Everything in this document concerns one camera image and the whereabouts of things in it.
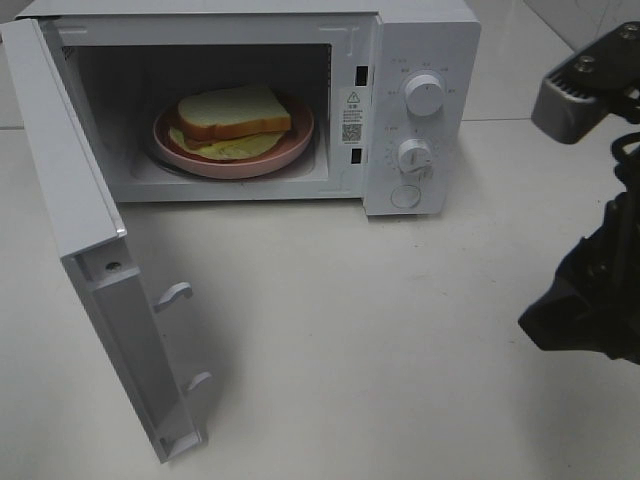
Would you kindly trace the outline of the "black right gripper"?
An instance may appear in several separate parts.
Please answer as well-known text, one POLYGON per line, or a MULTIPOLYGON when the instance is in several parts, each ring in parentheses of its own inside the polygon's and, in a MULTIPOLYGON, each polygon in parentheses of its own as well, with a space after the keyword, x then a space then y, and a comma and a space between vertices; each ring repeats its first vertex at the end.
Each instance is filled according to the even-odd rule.
POLYGON ((543 351, 588 351, 639 363, 639 134, 611 145, 624 190, 601 226, 560 263, 549 289, 518 324, 543 351))

